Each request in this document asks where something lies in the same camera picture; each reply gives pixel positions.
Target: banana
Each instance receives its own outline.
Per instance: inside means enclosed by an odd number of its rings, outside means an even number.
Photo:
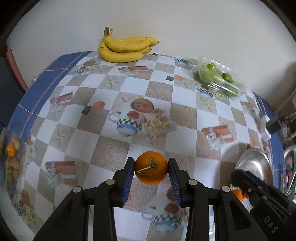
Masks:
[[[132,37],[132,38],[126,38],[126,39],[120,39],[122,41],[139,41],[139,40],[143,40],[143,39],[148,39],[150,40],[151,44],[150,45],[156,45],[159,43],[159,41],[157,41],[155,38],[152,37]]]
[[[112,62],[112,63],[126,63],[126,62],[132,62],[137,61],[141,58],[143,58],[144,54],[140,52],[130,52],[130,53],[115,53],[110,51],[106,44],[106,38],[112,33],[110,31],[109,35],[106,34],[106,29],[104,32],[104,39],[103,42],[99,46],[99,53],[105,59],[106,61]]]
[[[140,50],[140,51],[138,51],[138,52],[140,52],[140,53],[149,53],[149,52],[151,52],[152,51],[152,49],[148,46],[147,48],[145,48],[145,49],[143,49],[143,50]]]
[[[108,36],[105,39],[105,43],[109,49],[112,49],[118,53],[137,52],[147,48],[150,45],[150,40],[141,39],[139,41],[126,42],[118,39],[114,39],[112,35],[113,29],[110,29]]]

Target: clear plastic container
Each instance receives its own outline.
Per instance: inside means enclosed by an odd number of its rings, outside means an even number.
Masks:
[[[207,67],[208,64],[212,64],[212,66],[214,64],[213,70]],[[198,57],[197,69],[199,74],[196,75],[196,80],[216,91],[219,95],[237,99],[247,93],[246,87],[237,74],[214,60]],[[228,81],[223,79],[223,74],[227,74],[224,78],[227,79],[228,76]]]

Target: beige tile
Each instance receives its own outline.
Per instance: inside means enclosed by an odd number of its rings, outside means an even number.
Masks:
[[[255,142],[255,146],[259,147],[261,141],[259,141],[257,132],[254,130],[251,130],[250,128],[248,128],[248,131],[249,131],[250,140],[253,140]]]
[[[173,86],[150,81],[145,96],[166,101],[172,101]]]
[[[181,170],[188,172],[191,178],[194,178],[195,158],[192,156],[186,156],[173,152],[165,151],[165,159],[168,161],[170,158],[175,158],[176,162]],[[170,183],[169,175],[163,180],[165,183]]]
[[[247,150],[247,144],[239,142],[239,157]]]
[[[196,130],[196,109],[180,104],[172,103],[170,107],[170,117],[179,126]]]
[[[54,189],[47,183],[47,173],[40,170],[37,191],[51,203],[54,202]]]
[[[43,141],[40,141],[39,139],[36,139],[36,141],[34,143],[34,149],[35,149],[35,154],[36,154],[34,162],[38,166],[41,166],[44,154],[47,150],[47,144],[45,144]]]
[[[247,126],[246,119],[244,118],[244,113],[236,108],[231,107],[234,122],[242,126]]]
[[[196,93],[196,108],[213,114],[217,114],[216,102],[213,98],[207,98],[200,93]]]
[[[66,84],[66,86],[80,86],[87,76],[88,74],[81,74],[78,76],[74,76],[69,81],[69,83]]]
[[[128,66],[128,67],[131,67],[131,66],[135,66],[136,63],[137,63],[137,61],[127,62],[127,63],[118,63],[118,64],[116,64],[116,66]]]
[[[230,173],[235,169],[236,163],[221,162],[220,167],[220,188],[230,186]]]
[[[81,116],[76,128],[100,135],[108,114],[108,110],[95,111],[91,109],[87,115]]]
[[[184,89],[195,91],[194,82],[191,79],[183,77],[183,80],[178,80],[174,77],[174,86],[178,86]]]
[[[43,124],[43,121],[44,119],[40,116],[37,116],[33,126],[32,126],[32,129],[31,129],[31,135],[32,136],[37,136],[38,132],[39,132],[39,129],[41,127],[41,125]]]
[[[66,152],[74,131],[75,128],[58,123],[50,138],[49,145]]]
[[[184,227],[179,225],[175,230],[170,232],[159,232],[151,222],[146,241],[180,241],[184,232]]]
[[[158,184],[146,185],[138,178],[134,178],[130,190],[130,202],[124,205],[124,209],[140,212],[142,208],[155,198]]]
[[[29,194],[30,204],[32,206],[34,206],[35,205],[36,190],[26,180],[24,182],[24,190],[26,190],[27,193]]]
[[[235,123],[231,120],[227,120],[220,116],[218,116],[218,120],[219,120],[219,125],[228,127],[231,135],[237,141],[237,129],[235,128]]]
[[[60,106],[59,108],[54,109],[53,111],[47,114],[46,119],[59,122],[65,109],[66,109],[66,106]]]
[[[156,63],[154,70],[159,70],[162,72],[174,74],[175,66],[170,64],[164,64],[164,63]]]
[[[64,157],[64,161],[75,161],[78,186],[82,187],[87,174],[87,170],[89,168],[89,164],[84,161],[80,161],[77,158],[71,157],[67,154]]]
[[[100,136],[96,144],[91,164],[111,171],[124,167],[130,144]]]
[[[72,98],[72,104],[87,105],[95,91],[95,88],[79,87]]]
[[[206,136],[201,131],[197,131],[196,157],[221,160],[220,151],[210,148]]]
[[[149,61],[153,61],[156,62],[158,59],[159,55],[152,55],[151,53],[146,53],[144,54],[144,57],[141,58],[141,60],[149,60]]]
[[[127,107],[130,107],[130,103],[135,99],[142,99],[144,96],[142,95],[135,95],[131,93],[119,92],[111,110],[118,111],[118,108],[122,107],[125,104]]]
[[[155,135],[153,135],[153,137],[151,137],[150,135],[145,135],[140,131],[137,135],[133,136],[131,143],[141,145],[141,146],[148,146],[148,147],[152,147],[155,149],[164,150],[165,143],[166,143],[166,137],[167,137],[167,135],[162,136],[162,137],[156,137]]]
[[[126,79],[125,76],[117,76],[117,75],[106,75],[102,82],[99,85],[99,89],[106,89],[106,90],[120,90],[124,80]]]

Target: orange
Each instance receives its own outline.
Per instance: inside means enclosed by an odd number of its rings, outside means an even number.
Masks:
[[[236,190],[233,190],[232,191],[233,192],[233,194],[239,199],[239,201],[243,201],[243,196],[242,196],[242,190],[240,190],[240,189],[236,189]]]
[[[148,185],[163,181],[168,173],[168,163],[158,152],[147,151],[135,162],[135,173],[138,179]]]
[[[17,153],[17,150],[15,149],[15,145],[13,143],[9,143],[7,146],[6,146],[6,149],[5,149],[7,152],[8,152],[8,155],[11,157],[11,158],[14,158],[16,153]]]

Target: silver tray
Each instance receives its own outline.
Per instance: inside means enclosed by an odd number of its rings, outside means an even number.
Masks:
[[[249,171],[256,177],[273,186],[274,177],[268,157],[258,148],[246,150],[240,157],[235,169]]]

